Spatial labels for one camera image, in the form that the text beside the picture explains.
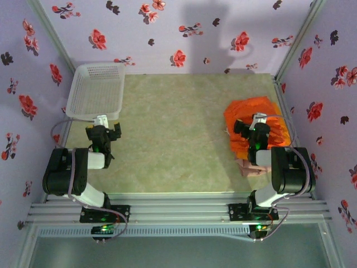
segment orange cloth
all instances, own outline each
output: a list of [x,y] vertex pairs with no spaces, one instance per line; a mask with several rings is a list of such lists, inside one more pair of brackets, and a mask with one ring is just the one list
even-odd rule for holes
[[[246,100],[234,100],[224,112],[228,133],[230,134],[230,148],[237,153],[237,158],[248,159],[248,141],[241,134],[234,133],[234,123],[240,119],[245,124],[252,124],[252,115],[260,112],[267,115],[281,114],[279,107],[267,97],[256,97]],[[287,146],[290,144],[288,129],[282,118],[269,117],[266,124],[271,128],[268,149],[273,146]]]

